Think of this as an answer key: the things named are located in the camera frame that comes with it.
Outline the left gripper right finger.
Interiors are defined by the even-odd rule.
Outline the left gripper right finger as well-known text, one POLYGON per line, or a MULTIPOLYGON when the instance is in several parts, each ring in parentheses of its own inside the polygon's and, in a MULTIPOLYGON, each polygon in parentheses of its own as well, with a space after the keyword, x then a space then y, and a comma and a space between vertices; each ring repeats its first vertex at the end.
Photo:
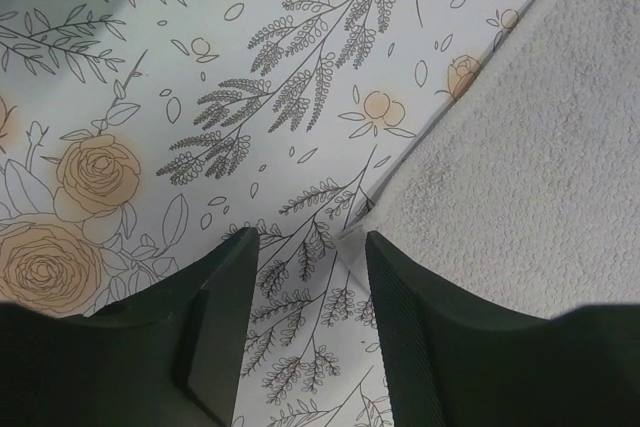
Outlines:
POLYGON ((542 319, 482 299, 378 232, 369 286, 399 426, 635 426, 639 308, 542 319))

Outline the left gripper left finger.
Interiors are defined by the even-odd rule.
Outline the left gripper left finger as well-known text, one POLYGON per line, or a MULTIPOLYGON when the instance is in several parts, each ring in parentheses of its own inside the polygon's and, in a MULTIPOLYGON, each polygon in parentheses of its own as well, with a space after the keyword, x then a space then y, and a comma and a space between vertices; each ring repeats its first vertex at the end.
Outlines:
POLYGON ((228 426, 259 254, 242 228, 94 315, 1 306, 5 426, 228 426))

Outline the grey towel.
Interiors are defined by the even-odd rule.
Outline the grey towel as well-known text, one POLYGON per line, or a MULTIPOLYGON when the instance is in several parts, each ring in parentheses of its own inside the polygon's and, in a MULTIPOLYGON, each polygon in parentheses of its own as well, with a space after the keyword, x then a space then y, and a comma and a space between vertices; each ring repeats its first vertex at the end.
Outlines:
POLYGON ((639 299, 639 0, 535 0, 341 234, 537 317, 639 299))

